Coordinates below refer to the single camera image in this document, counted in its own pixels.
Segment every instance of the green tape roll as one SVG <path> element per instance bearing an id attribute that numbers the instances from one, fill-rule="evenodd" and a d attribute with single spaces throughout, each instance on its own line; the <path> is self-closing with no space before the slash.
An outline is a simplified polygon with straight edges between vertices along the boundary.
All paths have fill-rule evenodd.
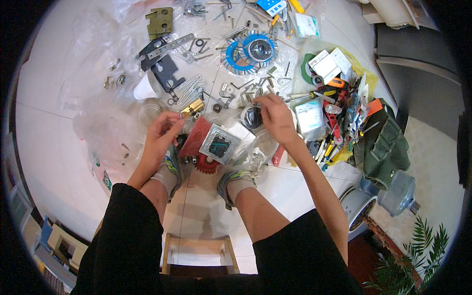
<path id="1" fill-rule="evenodd" d="M 306 83 L 311 84 L 311 85 L 313 85 L 312 76 L 309 75 L 309 74 L 306 72 L 306 67 L 309 67 L 309 66 L 307 65 L 307 63 L 308 63 L 310 60 L 312 60 L 313 58 L 315 58 L 315 55 L 314 55 L 314 54 L 311 54 L 311 53 L 305 54 L 305 58 L 303 59 L 303 63 L 302 63 L 302 65 L 300 66 L 300 70 L 302 71 L 302 78 L 303 78 L 303 80 L 305 80 Z"/>

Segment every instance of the red saw blade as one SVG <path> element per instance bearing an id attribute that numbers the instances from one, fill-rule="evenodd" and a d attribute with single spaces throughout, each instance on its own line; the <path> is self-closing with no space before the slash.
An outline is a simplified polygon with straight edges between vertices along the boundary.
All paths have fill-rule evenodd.
<path id="1" fill-rule="evenodd" d="M 208 162 L 208 157 L 203 154 L 200 154 L 197 158 L 195 167 L 198 171 L 206 174 L 213 174 L 216 172 L 216 166 L 219 164 L 217 161 L 213 160 L 213 162 Z"/>

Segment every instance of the brass door lock plate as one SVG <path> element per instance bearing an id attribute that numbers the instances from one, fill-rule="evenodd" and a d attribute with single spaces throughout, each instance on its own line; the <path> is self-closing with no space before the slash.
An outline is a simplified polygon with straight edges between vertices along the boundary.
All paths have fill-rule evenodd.
<path id="1" fill-rule="evenodd" d="M 161 37 L 163 34 L 171 33 L 173 26 L 172 7 L 153 8 L 151 13 L 145 17 L 149 19 L 148 34 L 149 40 Z"/>
<path id="2" fill-rule="evenodd" d="M 205 104 L 203 103 L 202 99 L 198 98 L 197 100 L 190 103 L 185 109 L 183 109 L 180 114 L 182 114 L 182 118 L 186 118 L 188 116 L 195 116 L 199 111 L 205 108 Z"/>

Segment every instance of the green tool bag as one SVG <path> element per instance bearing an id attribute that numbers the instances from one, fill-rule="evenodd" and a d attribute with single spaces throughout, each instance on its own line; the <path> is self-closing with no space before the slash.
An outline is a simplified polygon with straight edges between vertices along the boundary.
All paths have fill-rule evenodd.
<path id="1" fill-rule="evenodd" d="M 398 169 L 410 168 L 408 142 L 395 122 L 390 106 L 380 99 L 383 109 L 372 114 L 364 129 L 379 122 L 354 145 L 355 166 L 366 179 L 378 188 L 388 191 Z"/>

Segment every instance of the potted plant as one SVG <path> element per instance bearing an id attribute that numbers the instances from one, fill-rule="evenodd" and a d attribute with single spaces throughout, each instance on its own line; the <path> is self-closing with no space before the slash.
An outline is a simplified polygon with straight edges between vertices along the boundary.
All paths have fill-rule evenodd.
<path id="1" fill-rule="evenodd" d="M 380 295 L 406 295 L 418 294 L 429 284 L 431 277 L 440 266 L 440 261 L 446 252 L 449 241 L 446 229 L 443 224 L 439 226 L 439 231 L 432 236 L 432 228 L 429 227 L 427 219 L 416 218 L 414 234 L 412 240 L 403 244 L 407 251 L 401 260 L 395 259 L 391 254 L 380 256 L 380 263 L 374 272 L 375 279 L 363 282 L 364 288 L 376 288 L 381 291 Z M 425 254 L 426 249 L 431 245 L 432 249 Z M 417 283 L 414 278 L 416 269 L 423 267 L 419 274 L 424 274 L 422 283 Z"/>

